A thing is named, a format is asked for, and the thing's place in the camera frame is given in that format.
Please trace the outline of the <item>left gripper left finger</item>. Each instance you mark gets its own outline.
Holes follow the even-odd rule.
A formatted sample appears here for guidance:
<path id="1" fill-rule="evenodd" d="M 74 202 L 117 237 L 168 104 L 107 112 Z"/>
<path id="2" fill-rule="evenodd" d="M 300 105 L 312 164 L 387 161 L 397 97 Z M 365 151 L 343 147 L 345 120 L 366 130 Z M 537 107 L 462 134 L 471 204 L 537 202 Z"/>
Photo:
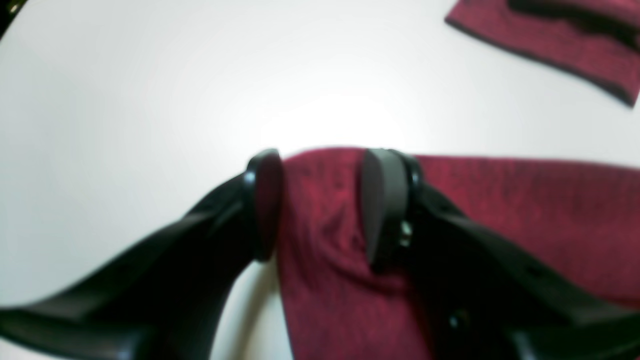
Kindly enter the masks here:
<path id="1" fill-rule="evenodd" d="M 1 310 L 1 337 L 68 360 L 208 360 L 238 276 L 274 251 L 279 151 L 252 157 L 185 216 L 74 285 Z"/>

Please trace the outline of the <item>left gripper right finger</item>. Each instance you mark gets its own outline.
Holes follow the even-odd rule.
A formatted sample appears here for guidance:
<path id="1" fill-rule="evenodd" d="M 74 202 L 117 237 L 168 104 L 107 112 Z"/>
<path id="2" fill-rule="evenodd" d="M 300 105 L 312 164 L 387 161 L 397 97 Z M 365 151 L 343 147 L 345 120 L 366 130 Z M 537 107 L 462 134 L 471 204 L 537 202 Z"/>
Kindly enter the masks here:
<path id="1" fill-rule="evenodd" d="M 361 216 L 370 267 L 409 276 L 435 360 L 639 358 L 637 310 L 589 294 L 470 219 L 415 157 L 365 151 Z"/>

